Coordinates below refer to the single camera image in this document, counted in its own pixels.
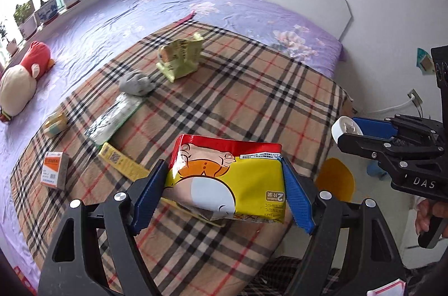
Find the person's right hand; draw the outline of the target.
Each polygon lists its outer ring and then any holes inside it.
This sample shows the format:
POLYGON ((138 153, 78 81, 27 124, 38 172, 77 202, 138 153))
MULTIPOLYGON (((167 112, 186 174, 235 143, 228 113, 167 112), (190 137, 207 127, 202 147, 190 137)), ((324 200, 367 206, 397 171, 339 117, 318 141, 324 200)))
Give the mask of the person's right hand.
POLYGON ((415 231, 417 235, 429 230, 430 218, 436 216, 439 218, 448 218, 448 205, 442 202, 432 202, 429 200, 421 201, 417 206, 417 217, 415 219, 415 231))

